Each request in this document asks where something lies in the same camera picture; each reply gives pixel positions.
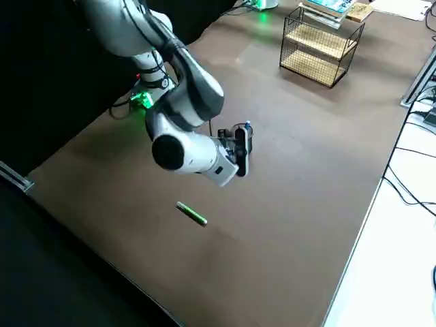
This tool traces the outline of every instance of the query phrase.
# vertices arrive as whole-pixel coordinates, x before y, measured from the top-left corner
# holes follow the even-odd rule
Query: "cable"
[[[427,117],[427,115],[429,114],[429,111],[412,111],[410,112],[410,114],[417,114],[418,116],[421,116],[422,118]]]
[[[246,1],[243,1],[240,5],[235,5],[234,7],[231,7],[229,10],[226,10],[225,12],[223,12],[219,16],[221,17],[224,15],[228,15],[230,12],[233,12],[233,11],[235,11],[237,9],[241,9],[241,8],[253,8],[254,5],[255,5],[254,0],[246,0]]]
[[[428,90],[432,90],[432,92],[433,92],[433,97],[435,97],[436,96],[436,85],[432,85],[431,87],[426,87],[425,89],[423,89],[421,92],[420,92],[420,94],[416,97],[416,100],[417,101],[421,101],[422,99],[419,99],[418,100],[418,98],[422,95],[422,94],[424,94],[426,91],[428,91]]]
[[[119,102],[119,103],[117,103],[117,104],[113,104],[113,105],[111,105],[111,107],[108,109],[108,114],[109,114],[109,116],[111,116],[113,119],[116,119],[116,120],[118,120],[118,121],[121,121],[121,120],[123,120],[124,118],[127,118],[128,116],[130,116],[130,114],[131,114],[131,108],[130,108],[130,106],[129,106],[129,112],[128,112],[126,115],[124,115],[124,116],[122,116],[122,117],[117,117],[117,116],[114,114],[114,108],[118,108],[118,107],[124,106],[125,104],[128,104],[129,102],[130,102],[130,95],[129,95],[129,98],[128,98],[127,100],[124,100],[124,101]]]
[[[212,119],[209,121],[209,134],[211,136],[213,136],[213,132],[212,132]]]
[[[171,82],[172,82],[172,84],[176,84],[175,83],[175,81],[171,78],[171,76],[170,75],[168,75],[168,73],[166,72],[166,71],[164,71],[164,69],[162,68],[162,66],[159,64],[159,61],[157,60],[157,56],[156,56],[156,54],[155,54],[155,50],[152,50],[151,51],[151,55],[153,56],[153,59],[155,60],[155,62],[156,62],[156,65],[158,66],[158,68],[159,68],[159,70],[166,76],[166,78],[169,78],[170,80],[171,80]]]
[[[389,183],[389,185],[398,193],[400,198],[404,203],[406,203],[408,206],[415,206],[417,204],[425,204],[427,206],[434,206],[436,205],[436,202],[408,202],[404,197],[403,194],[401,194],[400,190],[395,186],[395,184],[387,177],[383,177],[383,179]]]
[[[433,289],[436,292],[436,266],[433,268]]]
[[[388,166],[388,168],[390,169],[390,171],[393,173],[393,175],[395,176],[395,178],[396,178],[396,180],[398,181],[398,183],[400,183],[400,185],[401,185],[401,187],[403,188],[403,189],[405,189],[406,190],[406,192],[417,202],[417,204],[419,204],[422,208],[424,208],[425,210],[427,210],[432,216],[434,216],[435,218],[436,218],[436,213],[434,213],[432,210],[430,210],[429,208],[427,208],[426,206],[425,206],[425,204],[429,204],[428,202],[426,203],[426,202],[421,202],[421,201],[419,201],[417,198],[416,198],[416,196],[412,193],[412,192],[410,192],[410,190],[401,182],[401,180],[398,178],[398,176],[395,174],[395,172],[394,172],[394,170],[390,167],[390,166]]]
[[[413,125],[413,126],[418,126],[418,127],[422,128],[422,129],[424,129],[424,130],[426,130],[426,131],[429,131],[429,132],[432,133],[434,136],[436,136],[436,133],[435,133],[434,131],[432,131],[431,129],[429,129],[429,128],[425,127],[425,126],[422,126],[422,125],[420,125],[420,124],[410,123],[409,121],[406,121],[406,124]]]
[[[228,13],[228,14],[226,14],[226,16],[242,16],[242,15],[248,14],[249,12],[252,12],[254,10],[255,10],[254,7],[247,7],[247,10],[244,12],[238,12],[236,14]]]
[[[436,2],[434,2],[434,3],[431,5],[431,7],[427,10],[427,12],[426,12],[426,14],[425,14],[425,26],[426,26],[426,28],[429,29],[430,31],[436,33],[436,30],[435,30],[435,29],[432,29],[432,28],[429,26],[429,14],[430,14],[432,17],[436,17],[436,15],[433,13],[433,8],[435,7],[435,5],[436,5]],[[432,36],[431,39],[432,39],[433,41],[436,42],[436,35]]]
[[[126,2],[125,2],[125,0],[123,0],[123,4],[124,4],[125,9],[127,10],[127,14],[129,15],[129,18],[130,18],[131,22],[134,24],[134,26],[135,26],[136,30],[138,31],[138,33],[139,33],[139,34],[144,38],[144,40],[147,41],[147,43],[151,44],[150,40],[149,40],[148,37],[144,34],[144,32],[142,31],[142,29],[139,28],[138,24],[136,24],[136,21],[135,21],[134,17],[131,15],[131,12],[130,12],[130,10],[129,10],[129,8],[128,8]],[[165,72],[165,71],[162,69],[162,66],[159,64],[159,61],[157,60],[157,57],[156,57],[156,54],[155,54],[155,51],[154,51],[154,50],[151,51],[151,55],[153,56],[153,59],[155,60],[156,65],[158,66],[158,68],[160,69],[160,71],[161,71],[161,72],[166,76],[166,78],[169,78],[173,84],[176,84],[175,81],[171,78],[171,76],[168,75],[168,73]]]
[[[112,105],[112,108],[116,108],[116,107],[124,106],[125,104],[128,104],[129,102],[130,102],[130,98],[127,99],[127,100],[125,100],[125,101],[123,101],[123,102],[120,102],[120,103],[118,103],[118,104],[113,104],[113,105]]]
[[[417,150],[412,150],[412,149],[401,148],[399,146],[396,146],[395,148],[398,149],[398,150],[403,150],[403,151],[409,151],[409,152],[417,153],[419,155],[426,155],[427,157],[431,157],[431,158],[435,158],[436,159],[436,155],[429,155],[428,153],[423,153],[423,152],[420,152],[420,151],[417,151]]]

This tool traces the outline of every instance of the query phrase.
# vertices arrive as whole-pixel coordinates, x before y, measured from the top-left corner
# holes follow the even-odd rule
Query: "wire cage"
[[[348,72],[364,23],[354,27],[335,31],[296,8],[285,17],[280,67],[332,88]]]

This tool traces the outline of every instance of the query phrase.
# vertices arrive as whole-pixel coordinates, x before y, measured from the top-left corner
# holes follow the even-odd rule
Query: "brown table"
[[[278,68],[295,6],[221,18],[191,46],[225,91],[214,128],[252,122],[248,177],[159,169],[139,114],[101,115],[31,174],[34,198],[188,326],[321,324],[433,45],[423,22],[373,13],[329,90]]]

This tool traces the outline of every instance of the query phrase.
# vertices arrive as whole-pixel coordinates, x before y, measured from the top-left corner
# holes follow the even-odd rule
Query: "black wall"
[[[179,326],[2,178],[0,217],[0,326]]]
[[[193,42],[234,0],[152,0]],[[26,175],[125,94],[136,70],[86,32],[72,0],[2,2],[0,160]]]

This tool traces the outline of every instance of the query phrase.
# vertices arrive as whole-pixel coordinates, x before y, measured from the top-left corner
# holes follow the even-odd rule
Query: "green led light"
[[[153,107],[153,104],[151,94],[145,91],[136,93],[130,97],[130,105],[134,110],[143,109],[146,111]]]
[[[260,22],[268,22],[268,14],[266,12],[261,12],[259,15]]]
[[[266,0],[258,0],[254,6],[259,10],[263,10],[266,7]]]
[[[153,107],[153,104],[154,104],[153,99],[151,98],[150,93],[146,92],[144,94],[144,98],[142,99],[142,105],[145,108],[149,109],[149,108]]]

